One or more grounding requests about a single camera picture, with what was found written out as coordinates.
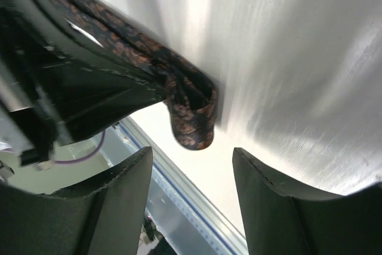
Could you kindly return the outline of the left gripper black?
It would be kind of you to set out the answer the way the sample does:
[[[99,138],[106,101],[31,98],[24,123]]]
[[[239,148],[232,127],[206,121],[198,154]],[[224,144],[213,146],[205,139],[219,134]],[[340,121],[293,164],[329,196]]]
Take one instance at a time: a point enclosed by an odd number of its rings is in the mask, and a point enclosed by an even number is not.
[[[21,165],[165,98],[159,82],[72,27],[59,0],[1,0],[1,140]]]

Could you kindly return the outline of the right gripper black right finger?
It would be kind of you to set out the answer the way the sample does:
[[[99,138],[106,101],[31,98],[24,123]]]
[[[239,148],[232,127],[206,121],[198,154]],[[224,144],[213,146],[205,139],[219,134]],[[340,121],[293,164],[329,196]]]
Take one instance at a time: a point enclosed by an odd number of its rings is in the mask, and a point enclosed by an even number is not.
[[[232,164],[249,254],[381,254],[381,183],[343,196],[242,148]]]

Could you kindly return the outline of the dark brown floral tie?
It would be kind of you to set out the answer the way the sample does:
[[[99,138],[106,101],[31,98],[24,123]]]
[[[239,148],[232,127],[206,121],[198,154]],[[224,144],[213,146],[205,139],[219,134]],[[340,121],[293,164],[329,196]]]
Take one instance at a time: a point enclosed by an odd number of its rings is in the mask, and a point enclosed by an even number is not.
[[[211,145],[218,91],[209,77],[99,0],[49,1],[106,50],[153,75],[162,84],[172,133],[180,145],[188,150],[203,150]]]

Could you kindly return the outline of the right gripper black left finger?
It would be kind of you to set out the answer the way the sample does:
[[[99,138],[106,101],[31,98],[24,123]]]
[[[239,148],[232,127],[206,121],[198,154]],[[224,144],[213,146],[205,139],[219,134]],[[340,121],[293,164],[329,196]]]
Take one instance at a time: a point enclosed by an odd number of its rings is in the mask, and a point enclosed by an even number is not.
[[[136,254],[152,174],[145,147],[51,195],[1,184],[2,254]]]

